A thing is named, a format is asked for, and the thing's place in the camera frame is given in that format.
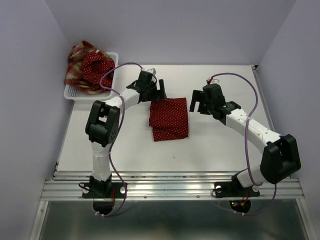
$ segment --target white plastic basket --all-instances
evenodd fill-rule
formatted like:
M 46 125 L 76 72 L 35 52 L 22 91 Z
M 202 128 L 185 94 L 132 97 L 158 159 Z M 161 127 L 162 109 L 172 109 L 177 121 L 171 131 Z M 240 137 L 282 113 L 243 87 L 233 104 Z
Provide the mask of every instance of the white plastic basket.
M 108 52 L 110 57 L 113 59 L 115 66 L 118 66 L 119 56 L 115 52 Z M 114 88 L 115 82 L 117 81 L 117 71 L 113 73 L 113 80 L 111 88 Z M 108 100 L 114 97 L 116 94 L 113 91 L 107 91 L 97 95 L 87 95 L 81 91 L 78 91 L 74 86 L 65 85 L 63 96 L 66 99 L 74 101 L 95 101 L 95 100 Z

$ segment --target red polka dot cloth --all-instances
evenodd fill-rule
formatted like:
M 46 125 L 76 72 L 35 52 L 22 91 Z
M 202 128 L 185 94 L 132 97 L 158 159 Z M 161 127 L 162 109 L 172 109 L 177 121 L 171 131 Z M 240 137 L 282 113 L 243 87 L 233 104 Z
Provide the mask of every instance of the red polka dot cloth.
M 166 98 L 152 101 L 149 126 L 153 140 L 185 139 L 189 135 L 186 98 Z
M 109 60 L 96 52 L 90 52 L 82 62 L 83 78 L 92 83 L 92 91 L 96 91 L 101 88 L 100 79 L 102 76 L 114 67 L 114 61 Z M 106 76 L 102 80 L 103 86 L 111 88 L 112 78 L 113 74 Z

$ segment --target white table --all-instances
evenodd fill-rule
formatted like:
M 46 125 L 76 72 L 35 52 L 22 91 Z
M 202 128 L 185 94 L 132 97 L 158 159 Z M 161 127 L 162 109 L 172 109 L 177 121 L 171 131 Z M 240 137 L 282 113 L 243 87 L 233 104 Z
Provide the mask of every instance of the white table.
M 233 72 L 249 79 L 257 87 L 249 65 L 145 65 L 155 68 L 158 79 L 164 79 L 168 98 L 187 98 L 188 109 L 193 90 L 201 90 L 206 79 L 217 73 Z M 115 89 L 123 91 L 139 76 L 137 66 L 117 70 Z M 220 76 L 226 101 L 234 101 L 249 113 L 255 103 L 251 87 L 236 76 Z M 92 170 L 92 149 L 85 126 L 92 103 L 75 102 L 63 143 L 57 170 Z M 119 171 L 187 172 L 239 171 L 246 168 L 244 138 L 209 115 L 189 112 L 189 137 L 180 140 L 154 142 L 149 127 L 150 102 L 143 102 L 125 112 L 123 127 L 112 150 L 112 159 Z M 259 97 L 253 114 L 258 122 L 268 126 L 267 116 Z M 251 166 L 261 162 L 261 153 L 250 143 Z

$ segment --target purple cable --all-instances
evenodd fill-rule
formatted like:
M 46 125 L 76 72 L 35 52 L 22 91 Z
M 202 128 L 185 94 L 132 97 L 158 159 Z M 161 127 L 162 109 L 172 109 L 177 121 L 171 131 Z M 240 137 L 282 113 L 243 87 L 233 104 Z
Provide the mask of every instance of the purple cable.
M 121 121 L 120 121 L 120 125 L 119 125 L 119 131 L 120 131 L 120 129 L 121 129 L 121 127 L 122 127 L 122 124 L 123 124 L 123 122 L 124 122 L 124 119 L 125 119 L 125 111 L 126 111 L 125 100 L 124 100 L 124 98 L 120 95 L 120 92 L 114 90 L 113 88 L 103 86 L 102 81 L 103 81 L 103 79 L 104 79 L 107 75 L 109 75 L 110 73 L 114 72 L 116 69 L 118 69 L 118 68 L 120 68 L 120 67 L 122 67 L 122 66 L 124 66 L 124 65 L 137 65 L 137 66 L 139 66 L 139 67 L 142 69 L 142 66 L 141 66 L 140 64 L 138 64 L 138 63 L 135 63 L 135 62 L 126 62 L 126 63 L 120 64 L 120 65 L 116 66 L 115 68 L 111 69 L 111 70 L 108 71 L 105 75 L 103 75 L 103 76 L 101 77 L 101 79 L 100 79 L 100 87 L 103 88 L 103 89 L 106 89 L 106 90 L 109 90 L 109 91 L 112 91 L 112 92 L 116 93 L 116 94 L 120 97 L 120 99 L 121 99 L 121 101 L 122 101 L 122 116 L 121 116 Z M 119 177 L 119 179 L 121 180 L 121 182 L 122 182 L 122 184 L 123 184 L 123 187 L 124 187 L 124 199 L 123 199 L 121 205 L 118 207 L 118 209 L 117 209 L 116 211 L 108 214 L 108 215 L 102 215 L 102 214 L 98 213 L 97 211 L 94 211 L 96 215 L 99 215 L 99 216 L 101 216 L 101 217 L 103 217 L 103 218 L 112 217 L 112 216 L 114 216 L 117 212 L 119 212 L 120 209 L 121 209 L 121 208 L 123 207 L 123 205 L 125 204 L 125 201 L 126 201 L 126 198 L 127 198 L 127 187 L 126 187 L 126 183 L 125 183 L 124 179 L 121 177 L 120 173 L 119 173 L 119 172 L 117 171 L 117 169 L 115 168 L 115 165 L 114 165 L 114 163 L 113 163 L 113 161 L 112 161 L 112 159 L 111 159 L 111 150 L 112 150 L 114 144 L 115 144 L 115 142 L 113 142 L 113 143 L 111 144 L 110 150 L 109 150 L 109 153 L 108 153 L 108 154 L 109 154 L 110 164 L 111 164 L 111 166 L 112 166 L 112 168 L 113 168 L 113 171 L 116 173 L 116 175 Z
M 251 118 L 252 114 L 254 113 L 254 111 L 256 110 L 256 108 L 257 108 L 257 106 L 258 106 L 258 93 L 257 93 L 257 90 L 256 90 L 255 86 L 254 86 L 248 79 L 246 79 L 244 76 L 241 76 L 241 75 L 239 75 L 239 74 L 237 74 L 237 73 L 233 73 L 233 72 L 218 73 L 218 74 L 215 74 L 215 75 L 211 76 L 211 79 L 214 79 L 215 77 L 222 76 L 222 75 L 233 75 L 233 76 L 237 76 L 237 77 L 245 80 L 245 81 L 251 86 L 251 88 L 252 88 L 253 91 L 254 91 L 255 104 L 254 104 L 254 107 L 253 107 L 253 109 L 251 110 L 251 112 L 248 114 L 247 121 L 246 121 L 246 123 L 245 123 L 245 130 L 244 130 L 244 150 L 245 150 L 245 159 L 246 159 L 246 165 L 247 165 L 247 168 L 248 168 L 248 173 L 249 173 L 250 180 L 251 180 L 251 182 L 252 182 L 254 185 L 256 185 L 256 186 L 261 186 L 262 183 L 257 184 L 257 183 L 254 181 L 254 178 L 252 177 L 252 172 L 251 172 L 251 168 L 250 168 L 250 161 L 249 161 L 249 151 L 248 151 L 249 121 L 250 121 L 250 118 Z M 276 194 L 277 194 L 277 185 L 275 184 L 275 185 L 274 185 L 273 197 L 272 197 L 271 201 L 269 202 L 268 206 L 266 206 L 265 208 L 263 208 L 263 209 L 261 209 L 261 210 L 259 210 L 259 211 L 250 212 L 250 213 L 245 213 L 244 215 L 253 216 L 253 215 L 257 215 L 257 214 L 260 214 L 260 213 L 264 212 L 265 210 L 267 210 L 267 209 L 269 208 L 269 206 L 271 205 L 271 203 L 274 201 L 274 199 L 276 198 Z M 233 212 L 233 210 L 224 208 L 224 207 L 222 207 L 222 206 L 217 206 L 217 207 Z

